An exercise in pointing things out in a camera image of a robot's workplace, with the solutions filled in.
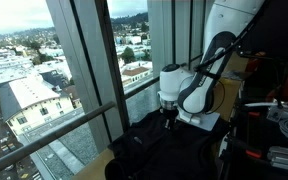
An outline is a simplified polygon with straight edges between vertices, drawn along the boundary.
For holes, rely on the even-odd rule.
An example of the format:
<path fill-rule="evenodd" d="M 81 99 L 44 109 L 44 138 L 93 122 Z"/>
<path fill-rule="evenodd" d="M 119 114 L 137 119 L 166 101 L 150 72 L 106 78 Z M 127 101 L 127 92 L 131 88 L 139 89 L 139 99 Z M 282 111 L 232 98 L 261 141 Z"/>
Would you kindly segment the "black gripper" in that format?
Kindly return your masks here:
<path fill-rule="evenodd" d="M 177 109 L 173 109 L 173 110 L 164 109 L 163 114 L 167 119 L 171 120 L 170 128 L 173 129 L 175 127 L 175 122 L 176 122 L 175 120 L 179 114 L 179 111 Z M 167 120 L 165 123 L 166 129 L 169 129 L 169 120 Z"/>

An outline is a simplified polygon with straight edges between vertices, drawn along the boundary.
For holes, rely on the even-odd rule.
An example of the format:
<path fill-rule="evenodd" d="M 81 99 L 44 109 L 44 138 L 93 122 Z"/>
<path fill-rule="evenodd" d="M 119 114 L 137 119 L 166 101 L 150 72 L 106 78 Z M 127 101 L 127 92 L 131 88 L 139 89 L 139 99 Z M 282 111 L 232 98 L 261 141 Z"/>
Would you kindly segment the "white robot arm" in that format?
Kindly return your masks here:
<path fill-rule="evenodd" d="M 212 110 L 213 89 L 233 49 L 254 27 L 266 0 L 215 0 L 207 18 L 202 60 L 192 71 L 169 64 L 160 71 L 166 127 L 176 121 L 210 131 L 220 115 Z"/>

